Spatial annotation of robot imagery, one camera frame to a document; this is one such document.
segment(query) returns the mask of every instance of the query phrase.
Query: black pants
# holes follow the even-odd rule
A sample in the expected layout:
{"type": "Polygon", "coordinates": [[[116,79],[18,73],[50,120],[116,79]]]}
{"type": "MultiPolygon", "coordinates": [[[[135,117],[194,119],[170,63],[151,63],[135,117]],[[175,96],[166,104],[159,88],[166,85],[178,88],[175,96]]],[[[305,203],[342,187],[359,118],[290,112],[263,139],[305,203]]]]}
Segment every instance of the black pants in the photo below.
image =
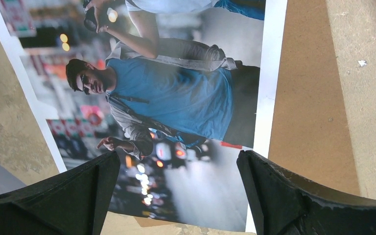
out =
{"type": "Polygon", "coordinates": [[[253,148],[260,68],[240,66],[231,75],[234,112],[223,141],[253,148]]]}

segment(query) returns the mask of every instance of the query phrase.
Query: camera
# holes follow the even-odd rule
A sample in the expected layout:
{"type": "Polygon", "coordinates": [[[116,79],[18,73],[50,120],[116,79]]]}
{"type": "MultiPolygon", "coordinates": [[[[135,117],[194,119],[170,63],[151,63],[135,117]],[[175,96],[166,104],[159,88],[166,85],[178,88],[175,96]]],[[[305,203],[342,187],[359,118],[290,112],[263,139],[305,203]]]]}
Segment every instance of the camera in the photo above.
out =
{"type": "MultiPolygon", "coordinates": [[[[85,9],[86,6],[91,2],[91,0],[84,0],[83,1],[83,8],[85,9]]],[[[108,20],[107,14],[102,14],[101,19],[100,19],[100,24],[103,25],[108,20]]],[[[84,18],[84,26],[86,29],[88,29],[91,32],[96,32],[97,30],[97,23],[96,23],[96,18],[94,17],[94,7],[90,8],[86,12],[86,16],[84,18]]]]}

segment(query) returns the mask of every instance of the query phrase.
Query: blurred street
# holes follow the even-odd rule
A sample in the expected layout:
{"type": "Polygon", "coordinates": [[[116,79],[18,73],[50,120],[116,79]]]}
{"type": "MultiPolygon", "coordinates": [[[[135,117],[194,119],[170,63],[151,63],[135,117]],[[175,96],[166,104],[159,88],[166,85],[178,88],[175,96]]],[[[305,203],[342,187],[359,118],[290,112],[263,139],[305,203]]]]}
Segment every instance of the blurred street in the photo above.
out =
{"type": "Polygon", "coordinates": [[[165,170],[167,186],[181,222],[241,231],[246,224],[247,198],[235,163],[240,150],[222,147],[217,141],[211,147],[211,162],[165,170]]]}
{"type": "Polygon", "coordinates": [[[218,45],[227,57],[244,65],[260,67],[263,21],[220,8],[207,10],[203,21],[201,42],[218,45]]]}

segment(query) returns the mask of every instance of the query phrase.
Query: white border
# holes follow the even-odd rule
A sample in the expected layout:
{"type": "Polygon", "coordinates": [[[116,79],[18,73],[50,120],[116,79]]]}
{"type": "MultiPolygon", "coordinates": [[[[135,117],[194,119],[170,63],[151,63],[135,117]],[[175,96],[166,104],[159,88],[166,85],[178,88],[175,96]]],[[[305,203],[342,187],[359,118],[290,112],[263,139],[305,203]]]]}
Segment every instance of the white border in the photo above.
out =
{"type": "MultiPolygon", "coordinates": [[[[286,7],[287,0],[268,0],[266,2],[256,113],[256,131],[253,148],[255,152],[265,158],[269,156],[286,7]]],[[[250,205],[247,207],[246,232],[256,233],[250,205]]]]}
{"type": "Polygon", "coordinates": [[[3,20],[2,14],[0,12],[0,43],[5,50],[6,55],[8,56],[9,61],[15,71],[15,74],[19,80],[19,83],[22,87],[23,93],[25,95],[26,100],[28,101],[29,107],[35,119],[37,120],[38,126],[43,133],[44,139],[47,142],[51,155],[55,161],[55,165],[58,168],[60,173],[67,171],[66,165],[61,158],[60,151],[58,150],[57,145],[55,144],[54,137],[49,129],[47,121],[43,116],[42,110],[39,108],[39,102],[37,97],[32,89],[31,82],[28,79],[28,75],[24,68],[24,65],[21,62],[20,55],[21,53],[16,53],[19,48],[19,43],[17,44],[14,40],[14,37],[9,34],[8,28],[3,20]]]}

